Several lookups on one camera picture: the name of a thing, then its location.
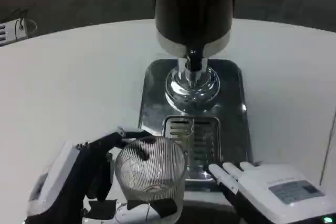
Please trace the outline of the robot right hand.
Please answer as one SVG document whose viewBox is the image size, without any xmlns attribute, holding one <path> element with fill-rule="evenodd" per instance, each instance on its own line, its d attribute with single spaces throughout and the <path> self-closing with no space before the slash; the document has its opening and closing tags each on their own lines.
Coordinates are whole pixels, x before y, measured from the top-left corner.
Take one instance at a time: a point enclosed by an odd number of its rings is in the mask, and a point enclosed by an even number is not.
<svg viewBox="0 0 336 224">
<path fill-rule="evenodd" d="M 210 164 L 221 192 L 245 223 L 335 223 L 335 198 L 289 164 Z"/>
</svg>

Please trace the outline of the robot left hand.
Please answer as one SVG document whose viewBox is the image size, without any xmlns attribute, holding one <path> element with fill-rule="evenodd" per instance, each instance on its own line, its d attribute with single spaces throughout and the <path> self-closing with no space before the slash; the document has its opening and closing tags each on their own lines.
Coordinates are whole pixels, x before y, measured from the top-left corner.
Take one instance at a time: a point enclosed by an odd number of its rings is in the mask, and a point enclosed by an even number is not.
<svg viewBox="0 0 336 224">
<path fill-rule="evenodd" d="M 93 142 L 65 144 L 30 193 L 25 223 L 154 223 L 177 213 L 173 198 L 106 201 L 112 186 L 110 150 L 147 138 L 141 130 L 117 131 Z"/>
</svg>

